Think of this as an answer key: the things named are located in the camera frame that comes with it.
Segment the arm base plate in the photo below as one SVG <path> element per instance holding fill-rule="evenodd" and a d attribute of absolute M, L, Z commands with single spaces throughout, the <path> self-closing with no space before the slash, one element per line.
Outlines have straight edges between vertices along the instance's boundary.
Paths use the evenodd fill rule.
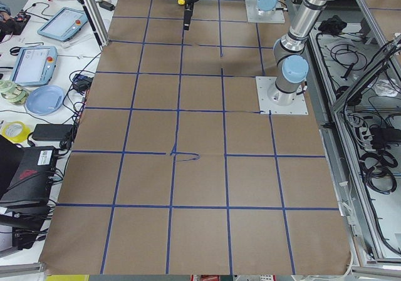
<path fill-rule="evenodd" d="M 283 93 L 276 87 L 276 77 L 257 76 L 259 112 L 264 115 L 308 115 L 300 84 L 294 93 Z"/>
<path fill-rule="evenodd" d="M 284 24 L 284 7 L 278 0 L 245 0 L 249 23 Z"/>

